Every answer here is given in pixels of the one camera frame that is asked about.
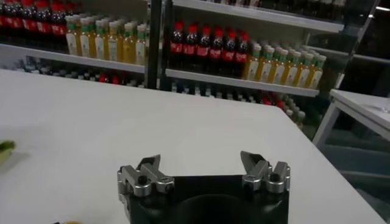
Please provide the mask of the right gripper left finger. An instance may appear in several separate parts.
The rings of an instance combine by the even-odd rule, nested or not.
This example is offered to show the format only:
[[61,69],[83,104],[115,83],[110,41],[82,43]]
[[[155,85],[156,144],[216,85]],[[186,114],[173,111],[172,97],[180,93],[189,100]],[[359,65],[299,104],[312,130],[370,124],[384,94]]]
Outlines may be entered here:
[[167,176],[159,170],[161,155],[143,158],[140,163],[121,166],[117,171],[118,194],[148,197],[153,190],[168,194],[174,189],[174,177]]

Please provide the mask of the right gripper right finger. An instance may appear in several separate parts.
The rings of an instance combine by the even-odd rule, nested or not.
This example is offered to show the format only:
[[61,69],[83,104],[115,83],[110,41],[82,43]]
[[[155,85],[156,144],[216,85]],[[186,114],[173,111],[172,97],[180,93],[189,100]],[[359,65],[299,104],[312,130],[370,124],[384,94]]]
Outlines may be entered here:
[[291,168],[288,163],[278,161],[273,167],[260,154],[240,152],[246,174],[242,176],[242,183],[252,192],[266,190],[272,194],[282,194],[289,191]]

